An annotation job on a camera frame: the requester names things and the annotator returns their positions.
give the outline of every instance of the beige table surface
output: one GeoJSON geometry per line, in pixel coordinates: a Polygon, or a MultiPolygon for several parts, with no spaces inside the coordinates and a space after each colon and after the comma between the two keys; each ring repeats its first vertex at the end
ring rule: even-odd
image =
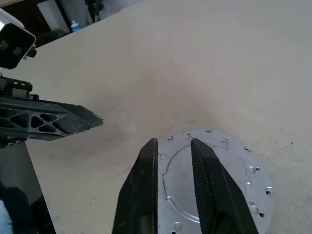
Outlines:
{"type": "Polygon", "coordinates": [[[109,234],[152,137],[227,131],[266,161],[269,233],[312,232],[312,1],[153,0],[38,49],[4,75],[103,126],[27,146],[58,234],[109,234]]]}

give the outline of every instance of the scratch mark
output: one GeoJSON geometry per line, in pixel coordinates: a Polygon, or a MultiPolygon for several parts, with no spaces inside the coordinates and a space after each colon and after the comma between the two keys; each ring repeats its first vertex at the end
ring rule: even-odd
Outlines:
{"type": "Polygon", "coordinates": [[[96,153],[96,152],[97,152],[97,150],[93,150],[93,151],[87,153],[87,155],[91,155],[91,154],[94,154],[94,153],[96,153]]]}
{"type": "Polygon", "coordinates": [[[184,111],[177,112],[177,113],[173,114],[172,116],[178,116],[180,114],[183,114],[183,113],[186,113],[186,112],[190,112],[190,111],[191,111],[191,109],[187,109],[187,110],[184,110],[184,111]]]}
{"type": "Polygon", "coordinates": [[[195,123],[197,120],[192,120],[192,121],[189,121],[188,124],[190,123],[195,123]]]}

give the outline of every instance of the stamped metal surface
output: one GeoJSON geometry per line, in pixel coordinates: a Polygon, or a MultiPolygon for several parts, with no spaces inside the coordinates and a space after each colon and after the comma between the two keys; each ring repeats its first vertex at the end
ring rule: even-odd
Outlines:
{"type": "Polygon", "coordinates": [[[174,134],[158,146],[158,234],[201,234],[190,143],[211,146],[241,189],[259,234],[273,215],[273,188],[264,162],[240,139],[211,129],[174,134]]]}

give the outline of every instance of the silver metal plate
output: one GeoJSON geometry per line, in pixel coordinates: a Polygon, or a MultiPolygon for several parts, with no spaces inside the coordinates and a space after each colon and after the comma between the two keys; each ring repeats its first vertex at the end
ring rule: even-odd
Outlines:
{"type": "Polygon", "coordinates": [[[190,142],[211,146],[241,189],[259,234],[273,215],[273,189],[260,156],[238,138],[219,131],[196,129],[174,134],[158,146],[158,234],[201,234],[190,142]]]}

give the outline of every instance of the hole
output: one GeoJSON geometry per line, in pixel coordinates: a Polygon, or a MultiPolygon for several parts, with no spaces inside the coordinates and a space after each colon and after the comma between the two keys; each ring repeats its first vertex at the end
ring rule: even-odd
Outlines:
{"type": "Polygon", "coordinates": [[[0,127],[2,128],[15,128],[15,125],[5,119],[0,119],[0,127]]]}
{"type": "Polygon", "coordinates": [[[47,133],[54,133],[56,129],[52,127],[51,125],[44,125],[42,127],[39,127],[39,131],[47,132],[47,133]]]}
{"type": "Polygon", "coordinates": [[[28,115],[14,116],[11,118],[11,121],[17,124],[20,127],[27,128],[28,126],[28,115]]]}
{"type": "Polygon", "coordinates": [[[0,109],[0,116],[1,117],[9,117],[16,115],[16,111],[8,110],[8,109],[0,109]]]}
{"type": "Polygon", "coordinates": [[[267,187],[265,189],[265,193],[268,195],[268,196],[272,196],[272,187],[267,187]]]}
{"type": "Polygon", "coordinates": [[[37,128],[37,127],[40,127],[41,125],[43,125],[43,121],[41,118],[37,117],[37,116],[34,116],[31,118],[31,126],[33,128],[37,128]]]}
{"type": "Polygon", "coordinates": [[[43,120],[47,121],[47,122],[51,122],[51,121],[54,121],[56,120],[58,117],[55,116],[55,115],[47,115],[47,114],[42,114],[40,116],[43,120]]]}
{"type": "Polygon", "coordinates": [[[172,141],[174,139],[173,136],[171,136],[170,138],[168,138],[168,141],[172,141]]]}

